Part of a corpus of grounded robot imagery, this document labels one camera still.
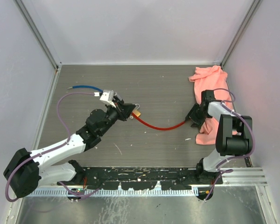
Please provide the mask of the red cable lock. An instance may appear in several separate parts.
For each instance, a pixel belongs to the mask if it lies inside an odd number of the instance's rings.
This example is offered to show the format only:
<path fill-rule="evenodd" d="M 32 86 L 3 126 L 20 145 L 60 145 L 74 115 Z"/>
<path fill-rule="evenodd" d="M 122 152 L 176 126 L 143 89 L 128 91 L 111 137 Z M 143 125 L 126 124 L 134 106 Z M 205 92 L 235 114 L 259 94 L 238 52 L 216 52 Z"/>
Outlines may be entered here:
<path fill-rule="evenodd" d="M 141 113 L 133 120 L 148 128 L 171 131 L 187 123 L 185 114 L 176 104 L 177 98 L 172 92 L 140 91 L 134 94 L 133 100 L 140 105 Z"/>

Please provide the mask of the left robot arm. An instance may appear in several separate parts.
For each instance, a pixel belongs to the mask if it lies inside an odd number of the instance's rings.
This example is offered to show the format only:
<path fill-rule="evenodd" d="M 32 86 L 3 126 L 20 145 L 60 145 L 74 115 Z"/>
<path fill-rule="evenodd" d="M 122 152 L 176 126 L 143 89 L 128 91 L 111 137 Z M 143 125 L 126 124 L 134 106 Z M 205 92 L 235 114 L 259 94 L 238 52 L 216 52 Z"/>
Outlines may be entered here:
<path fill-rule="evenodd" d="M 62 165 L 56 163 L 94 148 L 116 121 L 126 121 L 136 107 L 118 97 L 106 101 L 105 106 L 106 111 L 93 110 L 85 125 L 62 141 L 33 151 L 25 148 L 17 150 L 3 172 L 7 181 L 6 199 L 15 202 L 36 188 L 53 182 L 81 184 L 84 170 L 78 162 L 69 161 Z"/>

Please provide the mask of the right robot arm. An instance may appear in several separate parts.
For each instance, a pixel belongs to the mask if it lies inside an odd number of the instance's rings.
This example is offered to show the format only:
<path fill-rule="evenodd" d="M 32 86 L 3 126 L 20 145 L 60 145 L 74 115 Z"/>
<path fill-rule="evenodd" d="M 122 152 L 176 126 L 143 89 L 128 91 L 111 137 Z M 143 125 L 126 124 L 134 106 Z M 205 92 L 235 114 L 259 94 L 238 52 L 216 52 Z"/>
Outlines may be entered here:
<path fill-rule="evenodd" d="M 220 168 L 230 160 L 246 158 L 254 151 L 252 118 L 242 116 L 228 108 L 235 96 L 229 90 L 217 88 L 201 92 L 201 103 L 195 103 L 186 116 L 192 121 L 192 127 L 200 128 L 206 119 L 214 118 L 218 122 L 215 149 L 196 165 L 195 178 L 207 183 L 222 172 Z"/>

